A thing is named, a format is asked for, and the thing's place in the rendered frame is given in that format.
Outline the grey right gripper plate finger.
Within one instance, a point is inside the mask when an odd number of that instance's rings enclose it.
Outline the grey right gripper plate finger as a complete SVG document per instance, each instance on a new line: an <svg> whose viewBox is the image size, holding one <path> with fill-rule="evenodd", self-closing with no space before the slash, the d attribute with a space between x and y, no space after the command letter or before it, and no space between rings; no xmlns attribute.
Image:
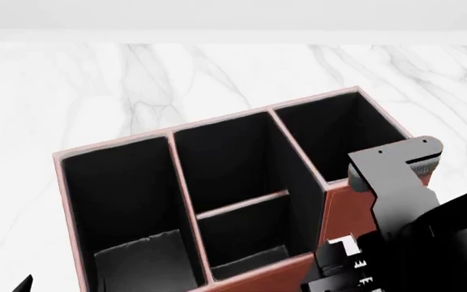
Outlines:
<svg viewBox="0 0 467 292"><path fill-rule="evenodd" d="M431 161L442 152L440 140L421 136L348 154L351 166L375 196L372 215L380 233L399 233L439 206L435 192L423 184L411 164Z"/></svg>

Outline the grey right gripper padded finger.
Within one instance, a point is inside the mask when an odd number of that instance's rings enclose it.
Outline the grey right gripper padded finger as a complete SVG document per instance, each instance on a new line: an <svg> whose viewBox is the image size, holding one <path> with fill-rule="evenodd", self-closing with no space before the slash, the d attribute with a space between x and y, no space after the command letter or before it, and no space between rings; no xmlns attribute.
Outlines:
<svg viewBox="0 0 467 292"><path fill-rule="evenodd" d="M368 185L352 165L348 167L348 183L356 192L368 191Z"/></svg>

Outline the brown leather compartment caddy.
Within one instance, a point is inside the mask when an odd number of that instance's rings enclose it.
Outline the brown leather compartment caddy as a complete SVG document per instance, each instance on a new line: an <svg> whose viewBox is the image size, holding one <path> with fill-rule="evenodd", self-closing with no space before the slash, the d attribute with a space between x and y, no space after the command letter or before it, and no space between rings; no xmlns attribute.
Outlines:
<svg viewBox="0 0 467 292"><path fill-rule="evenodd" d="M80 292L299 292L375 229L349 154L410 136L355 87L56 152Z"/></svg>

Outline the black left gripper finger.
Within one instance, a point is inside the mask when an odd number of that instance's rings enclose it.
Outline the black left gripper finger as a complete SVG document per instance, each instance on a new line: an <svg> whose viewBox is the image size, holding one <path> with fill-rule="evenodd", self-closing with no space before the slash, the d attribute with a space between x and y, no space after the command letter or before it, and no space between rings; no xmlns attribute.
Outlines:
<svg viewBox="0 0 467 292"><path fill-rule="evenodd" d="M31 292L33 283L33 276L28 274L23 281L21 281L13 290L12 292Z"/></svg>

